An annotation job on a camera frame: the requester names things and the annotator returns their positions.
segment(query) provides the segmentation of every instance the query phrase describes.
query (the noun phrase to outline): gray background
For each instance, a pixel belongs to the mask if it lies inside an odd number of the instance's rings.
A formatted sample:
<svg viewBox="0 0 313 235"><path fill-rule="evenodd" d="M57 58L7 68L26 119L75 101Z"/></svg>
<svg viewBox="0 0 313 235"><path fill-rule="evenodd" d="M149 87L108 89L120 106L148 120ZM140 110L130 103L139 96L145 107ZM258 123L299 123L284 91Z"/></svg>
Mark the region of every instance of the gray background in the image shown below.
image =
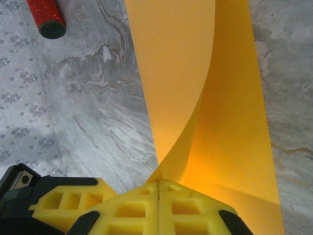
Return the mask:
<svg viewBox="0 0 313 235"><path fill-rule="evenodd" d="M119 193L156 168L123 0L58 0L42 38L26 1L0 0L0 175L97 176ZM313 233L313 1L250 0L286 234Z"/></svg>

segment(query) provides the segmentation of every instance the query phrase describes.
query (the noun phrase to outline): black plastic part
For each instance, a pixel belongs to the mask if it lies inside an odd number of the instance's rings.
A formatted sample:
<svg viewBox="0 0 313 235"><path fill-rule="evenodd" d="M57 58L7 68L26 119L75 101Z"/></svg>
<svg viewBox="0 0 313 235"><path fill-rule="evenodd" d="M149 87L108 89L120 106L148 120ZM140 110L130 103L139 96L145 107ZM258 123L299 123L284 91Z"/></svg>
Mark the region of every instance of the black plastic part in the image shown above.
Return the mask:
<svg viewBox="0 0 313 235"><path fill-rule="evenodd" d="M88 235L99 216L98 211L91 211L80 216L65 235Z"/></svg>
<svg viewBox="0 0 313 235"><path fill-rule="evenodd" d="M28 186L9 191L20 171L33 175ZM63 232L32 218L30 205L57 186L95 186L95 178L40 177L24 164L11 166L0 180L0 234L1 235L64 235Z"/></svg>
<svg viewBox="0 0 313 235"><path fill-rule="evenodd" d="M58 39L64 36L67 28L60 21L48 21L39 26L39 33L48 39Z"/></svg>
<svg viewBox="0 0 313 235"><path fill-rule="evenodd" d="M219 211L219 214L232 235L253 235L239 216L225 210Z"/></svg>

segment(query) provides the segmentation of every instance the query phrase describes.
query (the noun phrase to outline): marble pattern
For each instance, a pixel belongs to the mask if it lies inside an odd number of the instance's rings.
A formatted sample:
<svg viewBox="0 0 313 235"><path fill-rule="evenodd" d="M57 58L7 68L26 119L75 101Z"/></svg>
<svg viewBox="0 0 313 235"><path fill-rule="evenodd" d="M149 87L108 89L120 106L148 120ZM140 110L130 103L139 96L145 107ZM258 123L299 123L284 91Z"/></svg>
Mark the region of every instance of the marble pattern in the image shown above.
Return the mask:
<svg viewBox="0 0 313 235"><path fill-rule="evenodd" d="M123 0L58 0L67 23L42 38L26 2L0 0L0 175L97 176L116 191L156 168ZM250 0L287 235L313 231L313 3Z"/></svg>

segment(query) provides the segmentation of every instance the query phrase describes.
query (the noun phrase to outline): red cylinder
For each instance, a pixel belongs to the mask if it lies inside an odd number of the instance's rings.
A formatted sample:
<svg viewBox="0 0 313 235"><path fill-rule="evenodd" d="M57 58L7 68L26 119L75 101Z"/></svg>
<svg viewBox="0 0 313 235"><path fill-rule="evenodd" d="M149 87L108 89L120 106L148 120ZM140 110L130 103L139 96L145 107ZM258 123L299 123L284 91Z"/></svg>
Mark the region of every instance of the red cylinder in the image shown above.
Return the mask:
<svg viewBox="0 0 313 235"><path fill-rule="evenodd" d="M39 33L48 39L57 39L66 32L66 26L54 0L27 0Z"/></svg>

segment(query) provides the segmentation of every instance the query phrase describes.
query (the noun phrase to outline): yellow paper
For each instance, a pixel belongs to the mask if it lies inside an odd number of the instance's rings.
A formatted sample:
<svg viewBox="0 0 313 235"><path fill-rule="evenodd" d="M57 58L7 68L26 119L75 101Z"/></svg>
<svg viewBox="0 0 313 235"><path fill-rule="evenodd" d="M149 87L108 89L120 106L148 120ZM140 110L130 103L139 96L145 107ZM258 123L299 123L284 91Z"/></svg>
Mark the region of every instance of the yellow paper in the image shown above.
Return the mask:
<svg viewBox="0 0 313 235"><path fill-rule="evenodd" d="M283 235L247 0L126 7L160 163L149 181L183 183L254 234Z"/></svg>

